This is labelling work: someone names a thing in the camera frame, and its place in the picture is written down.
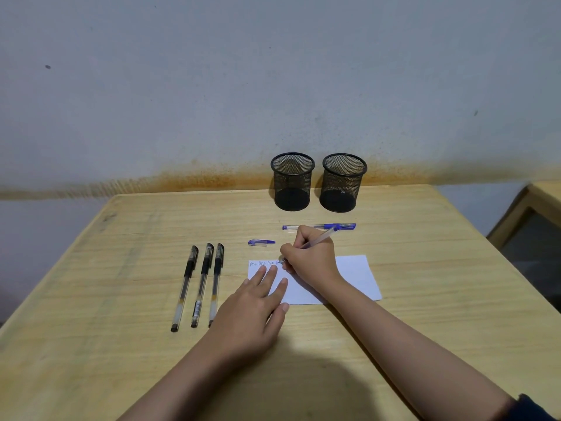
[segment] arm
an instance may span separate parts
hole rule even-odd
[[[337,270],[331,239],[298,249],[319,233],[300,226],[294,246],[280,249],[289,262],[285,268],[333,305],[423,418],[490,421],[515,403],[486,376],[347,283]]]
[[[191,419],[226,376],[274,344],[289,307],[281,304],[288,282],[268,296],[277,268],[265,272],[261,267],[228,297],[204,337],[120,421]]]

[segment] wire mesh cup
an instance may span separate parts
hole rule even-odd
[[[285,211],[303,210],[310,203],[310,185],[315,162],[308,155],[287,152],[271,161],[275,204]]]
[[[355,155],[331,154],[323,159],[323,168],[320,204],[335,213],[351,211],[366,173],[366,162]]]

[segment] sleeve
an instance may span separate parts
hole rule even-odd
[[[501,421],[555,421],[541,406],[526,395],[520,395]]]

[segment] forearm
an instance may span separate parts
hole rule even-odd
[[[204,340],[199,341],[119,420],[190,419],[229,372],[219,354],[208,352]]]
[[[487,421],[513,402],[476,369],[344,281],[320,291],[425,419]]]

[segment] left hand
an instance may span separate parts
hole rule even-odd
[[[252,361],[275,343],[290,307],[288,303],[281,304],[288,280],[283,278],[269,295],[277,267],[271,266],[265,275],[266,270],[261,266],[255,276],[244,280],[226,299],[201,340],[209,350],[219,350],[222,357],[234,365]]]

